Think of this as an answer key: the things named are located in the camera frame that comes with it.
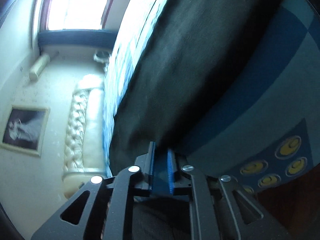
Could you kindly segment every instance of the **blue and white bedding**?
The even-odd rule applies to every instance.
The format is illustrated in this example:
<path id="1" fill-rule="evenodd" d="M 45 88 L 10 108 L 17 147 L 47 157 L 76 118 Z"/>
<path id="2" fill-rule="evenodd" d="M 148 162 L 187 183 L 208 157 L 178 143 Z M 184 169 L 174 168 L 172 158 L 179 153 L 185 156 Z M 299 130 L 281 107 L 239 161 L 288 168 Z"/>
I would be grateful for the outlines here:
<path id="1" fill-rule="evenodd" d="M 114 116 L 166 2 L 167 0 L 130 0 L 119 29 L 105 75 L 103 148 L 108 177 L 112 176 L 109 147 Z"/>

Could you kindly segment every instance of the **framed picture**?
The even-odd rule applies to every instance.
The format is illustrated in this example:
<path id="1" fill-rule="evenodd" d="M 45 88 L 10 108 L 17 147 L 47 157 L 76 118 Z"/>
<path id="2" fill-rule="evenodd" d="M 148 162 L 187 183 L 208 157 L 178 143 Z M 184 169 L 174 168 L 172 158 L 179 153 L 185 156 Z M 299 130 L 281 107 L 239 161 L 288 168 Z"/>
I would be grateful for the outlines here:
<path id="1" fill-rule="evenodd" d="M 12 106 L 0 146 L 40 157 L 49 112 L 48 108 Z"/>

